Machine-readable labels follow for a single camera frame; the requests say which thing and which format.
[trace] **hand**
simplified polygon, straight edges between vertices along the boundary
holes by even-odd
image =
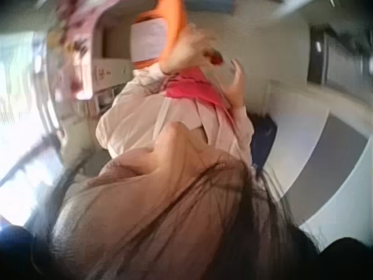
[[[211,37],[202,30],[188,25],[168,57],[160,61],[160,68],[165,74],[175,74],[190,67],[212,66],[204,54],[212,51]]]
[[[244,106],[244,93],[245,93],[245,72],[242,65],[238,60],[232,60],[234,66],[234,80],[229,87],[220,85],[223,89],[224,96],[229,101],[232,109],[241,108]]]

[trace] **pink scarf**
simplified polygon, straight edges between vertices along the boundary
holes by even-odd
[[[219,95],[215,87],[205,77],[199,67],[183,71],[177,76],[172,76],[166,81],[166,96],[171,98],[196,99],[200,102],[215,105],[223,110],[233,124],[233,118],[228,106]]]

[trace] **white paper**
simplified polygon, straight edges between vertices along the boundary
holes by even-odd
[[[158,58],[166,46],[167,23],[164,19],[151,19],[131,27],[132,62]]]

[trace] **gray panel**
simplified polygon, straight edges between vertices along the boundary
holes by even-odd
[[[296,224],[302,224],[331,199],[351,173],[366,144],[363,135],[329,115],[310,159],[283,197]]]

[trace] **orange object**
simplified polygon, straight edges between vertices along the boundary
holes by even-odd
[[[151,66],[168,56],[175,46],[180,32],[187,26],[187,13],[183,0],[159,0],[154,10],[142,13],[135,20],[135,23],[144,22],[150,19],[163,18],[167,22],[166,47],[158,58],[135,62],[135,67],[141,69]]]

